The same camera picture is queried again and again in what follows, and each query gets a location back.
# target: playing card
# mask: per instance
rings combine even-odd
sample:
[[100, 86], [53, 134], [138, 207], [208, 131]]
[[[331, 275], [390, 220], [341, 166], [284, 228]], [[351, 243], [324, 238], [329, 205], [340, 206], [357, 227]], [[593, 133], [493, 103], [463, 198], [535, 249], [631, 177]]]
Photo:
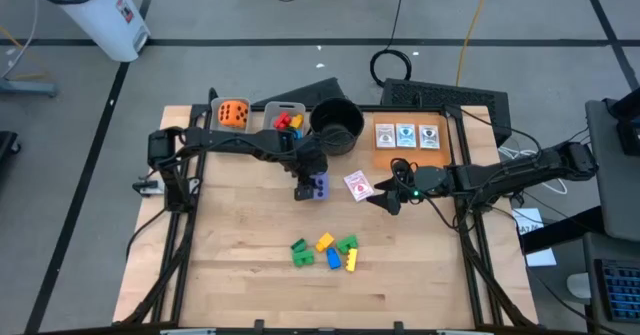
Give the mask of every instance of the playing card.
[[420, 125], [420, 147], [423, 149], [440, 149], [440, 138], [436, 125]]
[[376, 124], [376, 147], [396, 147], [396, 130], [393, 124]]
[[396, 143], [398, 147], [416, 147], [416, 126], [396, 124]]
[[369, 185], [367, 178], [364, 177], [361, 170], [345, 176], [344, 182], [349, 187], [349, 190], [351, 190], [351, 195], [356, 199], [356, 202], [373, 195], [373, 188]]

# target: white trash can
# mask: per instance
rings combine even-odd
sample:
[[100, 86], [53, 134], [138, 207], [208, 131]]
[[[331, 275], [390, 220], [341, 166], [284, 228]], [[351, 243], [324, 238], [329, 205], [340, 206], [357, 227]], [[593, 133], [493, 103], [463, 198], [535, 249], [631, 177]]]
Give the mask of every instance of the white trash can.
[[149, 38], [133, 0], [48, 0], [60, 5], [115, 61], [129, 62]]

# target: yellow lego brick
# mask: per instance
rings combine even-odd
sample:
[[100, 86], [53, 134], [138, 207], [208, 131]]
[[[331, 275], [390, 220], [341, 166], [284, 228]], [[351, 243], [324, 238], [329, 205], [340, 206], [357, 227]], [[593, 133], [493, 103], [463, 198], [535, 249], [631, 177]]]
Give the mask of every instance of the yellow lego brick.
[[320, 240], [318, 240], [318, 243], [316, 244], [316, 250], [318, 250], [318, 252], [323, 252], [329, 247], [329, 245], [331, 245], [332, 242], [333, 236], [331, 236], [331, 234], [329, 233], [325, 233], [324, 235], [322, 235]]
[[358, 249], [349, 249], [349, 255], [347, 255], [347, 271], [356, 271], [356, 258], [358, 257]]
[[304, 117], [301, 114], [298, 114], [296, 116], [293, 117], [293, 119], [291, 119], [291, 122], [289, 123], [289, 126], [299, 129], [302, 126], [302, 121], [304, 120]]

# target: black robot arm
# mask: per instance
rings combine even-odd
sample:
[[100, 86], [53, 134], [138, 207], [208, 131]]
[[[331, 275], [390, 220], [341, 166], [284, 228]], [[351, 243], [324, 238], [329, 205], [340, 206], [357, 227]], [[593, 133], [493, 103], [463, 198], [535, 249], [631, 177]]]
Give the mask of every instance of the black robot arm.
[[[176, 151], [177, 141], [182, 147]], [[184, 212], [193, 206], [189, 181], [180, 176], [178, 167], [205, 151], [247, 154], [261, 161], [280, 163], [298, 179], [294, 191], [296, 200], [313, 198], [316, 184], [311, 176], [327, 171], [327, 158], [320, 150], [318, 139], [312, 135], [296, 139], [293, 132], [278, 130], [261, 130], [255, 134], [199, 127], [158, 130], [149, 135], [147, 162], [164, 181], [168, 211]]]
[[384, 193], [370, 196], [367, 201], [385, 208], [391, 215], [399, 213], [401, 203], [421, 202], [425, 197], [453, 196], [466, 200], [470, 209], [477, 209], [495, 203], [502, 195], [545, 181], [557, 178], [586, 181], [597, 169], [591, 150], [577, 142], [563, 142], [538, 154], [489, 166], [413, 169], [406, 160], [394, 159], [391, 169], [394, 176], [374, 186]]

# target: black pot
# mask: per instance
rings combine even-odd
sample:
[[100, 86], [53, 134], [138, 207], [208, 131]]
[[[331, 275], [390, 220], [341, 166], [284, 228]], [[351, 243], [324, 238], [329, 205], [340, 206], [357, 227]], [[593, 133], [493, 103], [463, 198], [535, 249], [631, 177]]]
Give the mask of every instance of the black pot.
[[356, 146], [364, 128], [362, 111], [353, 102], [331, 98], [316, 105], [309, 118], [311, 131], [327, 155], [344, 155]]

